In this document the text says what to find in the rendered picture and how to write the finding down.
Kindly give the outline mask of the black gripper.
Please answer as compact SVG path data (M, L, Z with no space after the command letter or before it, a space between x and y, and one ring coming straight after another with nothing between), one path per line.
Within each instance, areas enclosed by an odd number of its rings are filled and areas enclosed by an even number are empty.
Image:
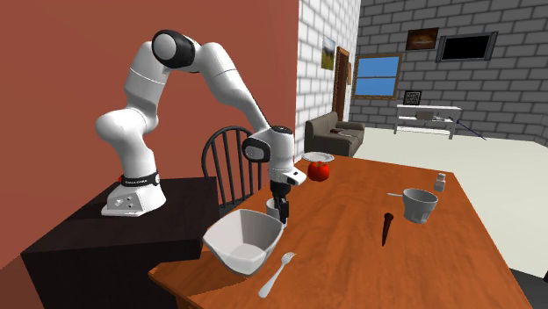
M289 217L289 202L285 199L291 191L291 185L288 183L279 183L270 181L270 191L274 197L274 205L278 210L279 220L285 225Z

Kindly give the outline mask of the white square bowl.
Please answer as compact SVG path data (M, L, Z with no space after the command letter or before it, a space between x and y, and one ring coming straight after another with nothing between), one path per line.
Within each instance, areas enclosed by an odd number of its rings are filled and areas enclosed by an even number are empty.
M205 232L203 242L228 269L252 277L270 257L283 231L278 219L240 209L215 222Z

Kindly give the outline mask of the red tomato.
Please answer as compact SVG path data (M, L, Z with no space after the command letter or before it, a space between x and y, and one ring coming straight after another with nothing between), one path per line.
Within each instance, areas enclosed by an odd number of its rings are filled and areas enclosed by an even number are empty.
M323 182L329 178L330 169L325 162L311 162L307 168L308 178L315 182Z

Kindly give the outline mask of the silver fork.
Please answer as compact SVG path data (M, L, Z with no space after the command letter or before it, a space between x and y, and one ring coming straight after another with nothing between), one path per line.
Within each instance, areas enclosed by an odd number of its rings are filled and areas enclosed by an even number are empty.
M286 254L284 254L281 258L281 265L280 267L278 268L278 270L276 271L276 273L263 285L263 287L260 289L260 291L258 292L258 296L260 298L266 298L274 283L276 282L276 280L278 279L278 276L280 275L280 273L282 272L282 270L284 269L284 267L291 261L291 259L295 256L296 254L293 253L293 252L288 252Z

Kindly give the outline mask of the black wooden chair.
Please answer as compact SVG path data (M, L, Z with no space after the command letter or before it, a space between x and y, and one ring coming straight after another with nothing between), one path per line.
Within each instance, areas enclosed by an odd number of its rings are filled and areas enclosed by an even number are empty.
M250 135L244 127L226 126L215 132L203 148L202 172L204 177L216 177L221 217L263 187L263 165L243 155L242 143Z

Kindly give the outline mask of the grey sofa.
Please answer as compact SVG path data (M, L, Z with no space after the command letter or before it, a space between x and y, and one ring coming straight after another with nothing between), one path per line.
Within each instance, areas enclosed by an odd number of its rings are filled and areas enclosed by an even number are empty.
M306 122L304 152L353 157L364 139L365 125L339 121L335 111Z

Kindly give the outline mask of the wooden table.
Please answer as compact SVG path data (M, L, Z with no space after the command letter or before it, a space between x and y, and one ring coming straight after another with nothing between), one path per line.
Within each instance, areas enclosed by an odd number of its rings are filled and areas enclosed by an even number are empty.
M433 190L437 173L338 156L328 180L292 189L287 228L252 277L208 250L165 262L149 278L178 309L531 309L454 174L425 224L404 218L406 188ZM381 245L384 214L394 218ZM269 295L258 292L284 267Z

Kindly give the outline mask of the brown cone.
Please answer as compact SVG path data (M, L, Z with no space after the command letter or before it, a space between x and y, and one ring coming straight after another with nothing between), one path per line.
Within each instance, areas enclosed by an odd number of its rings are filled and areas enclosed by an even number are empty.
M382 241L381 241L382 246L385 246L386 244L387 236L388 236L390 225L393 221L393 218L394 216L390 212L387 212L384 214Z

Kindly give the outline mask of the grey cup with spoon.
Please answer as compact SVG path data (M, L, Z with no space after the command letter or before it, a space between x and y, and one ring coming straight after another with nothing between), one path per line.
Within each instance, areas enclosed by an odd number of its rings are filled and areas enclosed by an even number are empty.
M402 197L404 218L416 224L425 224L438 202L433 193L415 188L407 188L401 194L389 193L389 196Z

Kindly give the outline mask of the wooden door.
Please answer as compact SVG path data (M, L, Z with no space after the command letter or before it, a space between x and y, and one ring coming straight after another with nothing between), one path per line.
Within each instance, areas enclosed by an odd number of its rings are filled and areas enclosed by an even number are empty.
M332 111L336 113L338 121L343 120L346 89L349 74L351 73L349 59L350 53L348 51L342 47L336 48Z

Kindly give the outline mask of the dark robot stand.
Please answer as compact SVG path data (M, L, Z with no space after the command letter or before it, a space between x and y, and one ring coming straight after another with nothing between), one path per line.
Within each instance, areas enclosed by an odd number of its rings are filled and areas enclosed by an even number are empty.
M106 217L107 188L21 256L45 309L177 309L148 278L161 262L198 259L220 216L213 177L163 179L167 198L139 217Z

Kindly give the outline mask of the white shelf table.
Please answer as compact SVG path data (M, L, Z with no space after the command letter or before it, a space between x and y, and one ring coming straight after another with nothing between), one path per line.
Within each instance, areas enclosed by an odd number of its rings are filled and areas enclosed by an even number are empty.
M398 104L393 133L402 131L441 134L447 135L451 140L461 113L462 109L457 106ZM443 124L445 128L425 127L426 123Z

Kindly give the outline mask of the blue window wooden frame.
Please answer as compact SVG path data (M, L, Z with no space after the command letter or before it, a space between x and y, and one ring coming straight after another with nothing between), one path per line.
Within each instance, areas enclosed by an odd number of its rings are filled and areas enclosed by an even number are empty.
M355 59L352 97L395 99L401 63L402 53L358 55Z

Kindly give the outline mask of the landscape wall picture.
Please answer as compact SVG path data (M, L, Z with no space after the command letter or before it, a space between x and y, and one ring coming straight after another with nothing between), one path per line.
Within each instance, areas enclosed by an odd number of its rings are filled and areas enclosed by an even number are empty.
M322 37L321 67L327 70L334 69L335 42L324 35Z

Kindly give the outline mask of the brown wall picture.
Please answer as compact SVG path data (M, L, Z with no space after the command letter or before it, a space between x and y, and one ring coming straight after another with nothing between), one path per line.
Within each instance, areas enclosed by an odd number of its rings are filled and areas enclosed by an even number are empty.
M438 27L409 30L407 32L406 50L434 49L438 30Z

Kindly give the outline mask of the black wall television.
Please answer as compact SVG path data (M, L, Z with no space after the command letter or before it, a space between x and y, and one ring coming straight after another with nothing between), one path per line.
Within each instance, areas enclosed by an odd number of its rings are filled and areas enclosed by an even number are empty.
M452 61L490 61L498 32L441 36L436 63Z

